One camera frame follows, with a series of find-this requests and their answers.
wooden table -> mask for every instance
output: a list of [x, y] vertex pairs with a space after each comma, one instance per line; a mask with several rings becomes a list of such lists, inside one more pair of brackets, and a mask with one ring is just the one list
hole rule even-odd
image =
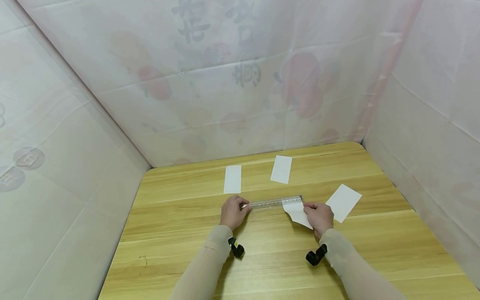
[[[270, 181], [276, 155], [293, 157], [288, 185]], [[229, 165], [242, 165], [241, 196], [251, 202], [299, 194], [325, 202], [346, 184], [363, 197], [335, 227], [408, 299], [479, 298], [366, 151], [347, 142], [148, 171], [99, 299], [168, 299], [219, 223]], [[252, 212], [235, 235], [246, 252], [241, 261], [227, 260], [214, 299], [347, 299], [325, 259], [317, 267], [305, 260], [318, 244], [283, 209]]]

beige sleeve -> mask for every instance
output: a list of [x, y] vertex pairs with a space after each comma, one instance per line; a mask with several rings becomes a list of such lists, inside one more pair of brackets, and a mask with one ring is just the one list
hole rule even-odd
[[340, 232], [327, 230], [320, 240], [320, 245], [322, 244], [327, 245], [325, 257], [342, 279], [350, 300], [405, 299], [358, 254]]
[[228, 239], [232, 231], [227, 226], [213, 227], [202, 248], [188, 265], [170, 300], [210, 300], [216, 289], [216, 283], [223, 264], [230, 254]]

black wrist clip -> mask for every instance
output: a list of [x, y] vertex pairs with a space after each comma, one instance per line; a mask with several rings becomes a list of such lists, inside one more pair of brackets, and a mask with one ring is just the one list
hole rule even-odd
[[315, 253], [313, 251], [308, 252], [307, 257], [305, 258], [311, 265], [316, 266], [320, 263], [320, 261], [322, 260], [322, 258], [325, 256], [326, 253], [327, 253], [327, 245], [322, 244]]
[[245, 249], [242, 245], [237, 244], [237, 240], [234, 237], [228, 239], [228, 244], [232, 249], [233, 256], [236, 258], [241, 258], [241, 256], [245, 253]]

paper card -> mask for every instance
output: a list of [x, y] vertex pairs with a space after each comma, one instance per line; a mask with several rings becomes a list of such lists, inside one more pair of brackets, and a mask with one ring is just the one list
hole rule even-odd
[[342, 223], [360, 198], [361, 194], [342, 184], [325, 204], [332, 208], [334, 219]]
[[275, 163], [273, 164], [272, 176], [270, 176], [270, 180], [288, 184], [291, 166], [291, 157], [277, 155], [275, 157]]
[[241, 193], [241, 166], [228, 166], [225, 169], [224, 194]]
[[303, 202], [284, 204], [283, 210], [290, 215], [293, 222], [297, 222], [305, 227], [313, 229], [307, 219], [307, 214], [303, 211]]

white fabric wall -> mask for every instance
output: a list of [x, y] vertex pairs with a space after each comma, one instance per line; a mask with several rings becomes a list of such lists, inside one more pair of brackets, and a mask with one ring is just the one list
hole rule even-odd
[[418, 0], [19, 2], [160, 167], [360, 141]]
[[479, 1], [424, 1], [365, 145], [480, 287]]
[[148, 168], [17, 2], [0, 0], [0, 299], [95, 298]]

